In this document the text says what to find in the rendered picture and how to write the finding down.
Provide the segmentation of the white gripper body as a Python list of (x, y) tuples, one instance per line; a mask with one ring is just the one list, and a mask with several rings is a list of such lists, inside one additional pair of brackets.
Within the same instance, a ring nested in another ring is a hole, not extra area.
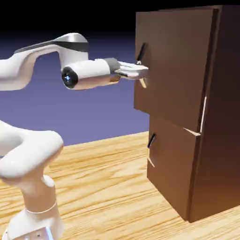
[(119, 61), (120, 68), (115, 70), (115, 73), (120, 75), (121, 77), (129, 80), (139, 80), (145, 78), (148, 75), (149, 68), (133, 63), (126, 63)]

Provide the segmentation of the long dark curved door handle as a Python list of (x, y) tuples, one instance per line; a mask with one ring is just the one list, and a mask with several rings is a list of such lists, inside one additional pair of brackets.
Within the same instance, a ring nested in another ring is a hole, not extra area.
[[(147, 43), (143, 43), (143, 44), (142, 44), (142, 47), (141, 47), (141, 49), (140, 49), (140, 52), (139, 52), (139, 54), (138, 54), (137, 60), (136, 60), (136, 64), (137, 64), (137, 65), (141, 65), (141, 64), (142, 64), (142, 58), (143, 58), (144, 52), (145, 52), (145, 50), (146, 50), (146, 47), (147, 47)], [(139, 81), (140, 81), (140, 83), (141, 83), (141, 85), (142, 85), (143, 88), (146, 88), (146, 87), (147, 87), (147, 86), (146, 86), (146, 83), (145, 83), (144, 77), (140, 78)]]

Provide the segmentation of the large brown cabinet door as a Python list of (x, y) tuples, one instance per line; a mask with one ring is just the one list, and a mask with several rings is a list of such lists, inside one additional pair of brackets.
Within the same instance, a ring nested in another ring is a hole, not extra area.
[(215, 13), (211, 7), (137, 13), (135, 50), (147, 44), (142, 63), (149, 74), (146, 87), (135, 83), (135, 109), (200, 130)]

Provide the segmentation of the dark brown wooden cabinet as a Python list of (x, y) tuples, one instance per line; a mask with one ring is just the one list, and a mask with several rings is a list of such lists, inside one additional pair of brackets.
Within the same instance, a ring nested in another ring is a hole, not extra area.
[(216, 16), (196, 132), (201, 139), (191, 176), (189, 222), (240, 205), (240, 5), (204, 7), (213, 8)]

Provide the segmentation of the small brown cabinet door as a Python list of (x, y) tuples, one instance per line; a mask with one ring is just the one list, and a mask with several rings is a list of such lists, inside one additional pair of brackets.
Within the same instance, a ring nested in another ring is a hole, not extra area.
[(150, 147), (147, 178), (184, 219), (189, 218), (189, 199), (193, 163), (198, 153), (200, 133), (178, 127), (162, 118), (150, 117)]

